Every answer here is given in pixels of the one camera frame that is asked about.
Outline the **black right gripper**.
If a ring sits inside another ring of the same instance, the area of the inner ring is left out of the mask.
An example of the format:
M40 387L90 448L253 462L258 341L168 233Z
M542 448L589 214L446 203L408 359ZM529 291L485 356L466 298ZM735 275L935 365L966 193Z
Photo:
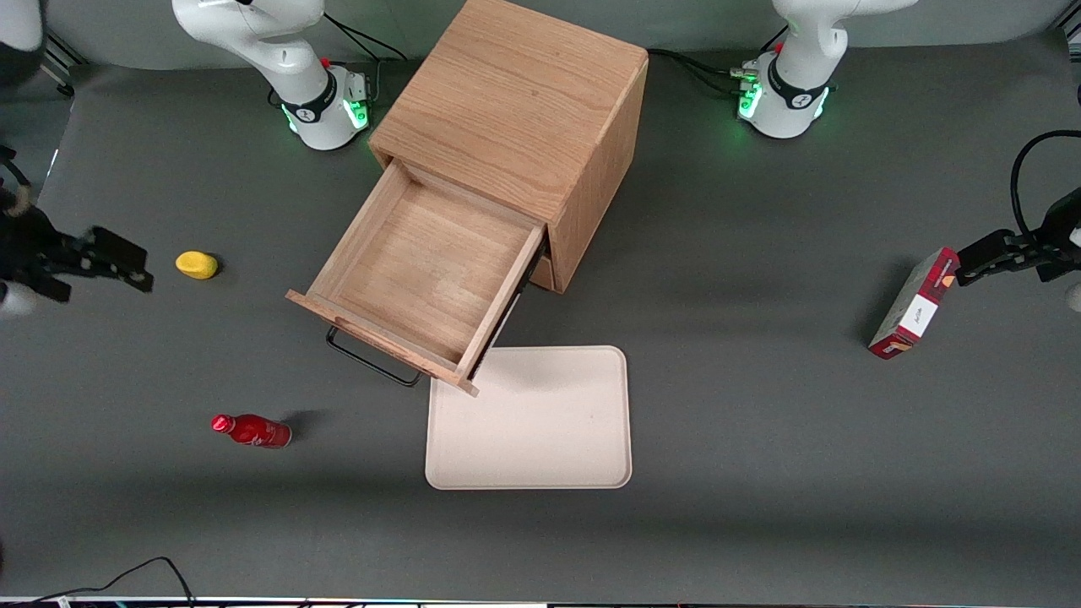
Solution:
M66 303L71 287L59 279L62 274L118 280L142 293L152 292L155 277L146 269L148 254L141 246L97 225L84 239L86 253L94 257L85 257L79 240L58 232L35 204L4 198L3 305L35 305L40 299Z

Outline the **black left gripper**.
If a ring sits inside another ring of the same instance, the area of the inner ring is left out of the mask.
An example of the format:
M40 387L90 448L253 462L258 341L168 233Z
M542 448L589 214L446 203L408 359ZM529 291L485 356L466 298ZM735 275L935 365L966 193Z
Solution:
M987 276L1035 269L1041 281L1058 280L1080 267L1080 189L1051 204L1035 230L1024 220L1019 194L1012 190L1012 211L1022 232L1022 251L1015 232L996 230L958 251L957 285L966 287Z

